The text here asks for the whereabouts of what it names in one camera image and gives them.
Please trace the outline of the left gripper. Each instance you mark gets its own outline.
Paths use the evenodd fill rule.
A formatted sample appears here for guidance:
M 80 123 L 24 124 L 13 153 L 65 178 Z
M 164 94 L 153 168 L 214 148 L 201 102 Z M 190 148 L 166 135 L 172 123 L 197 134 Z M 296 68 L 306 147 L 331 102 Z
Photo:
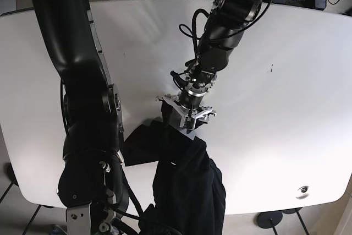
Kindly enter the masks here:
M 195 129 L 204 124 L 208 124 L 210 116 L 216 116 L 216 111 L 209 106 L 201 106 L 200 103 L 205 94 L 191 95 L 186 91 L 180 92 L 178 95 L 166 94 L 157 96 L 156 100 L 161 101 L 162 122 L 165 127 L 179 125 L 181 115 L 196 115 Z

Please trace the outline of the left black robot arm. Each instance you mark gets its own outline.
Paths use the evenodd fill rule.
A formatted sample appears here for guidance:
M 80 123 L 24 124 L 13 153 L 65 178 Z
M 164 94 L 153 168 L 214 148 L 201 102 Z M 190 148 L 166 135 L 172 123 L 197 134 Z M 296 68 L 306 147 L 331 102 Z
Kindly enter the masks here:
M 218 72 L 228 65 L 229 56 L 244 32 L 268 11 L 261 8 L 263 1 L 214 0 L 210 12 L 195 11 L 189 28 L 195 57 L 186 62 L 184 72 L 170 73 L 180 93 L 158 97 L 165 126 L 178 122 L 178 128 L 190 133 L 216 114 L 201 102 L 213 87 Z

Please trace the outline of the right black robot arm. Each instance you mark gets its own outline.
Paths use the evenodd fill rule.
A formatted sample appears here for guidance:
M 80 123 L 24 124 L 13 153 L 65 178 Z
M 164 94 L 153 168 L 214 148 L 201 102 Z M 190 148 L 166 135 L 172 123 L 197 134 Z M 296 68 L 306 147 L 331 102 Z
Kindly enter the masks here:
M 32 0 L 60 76 L 65 129 L 58 196 L 69 234 L 134 234 L 122 221 L 136 197 L 123 171 L 122 110 L 89 0 Z

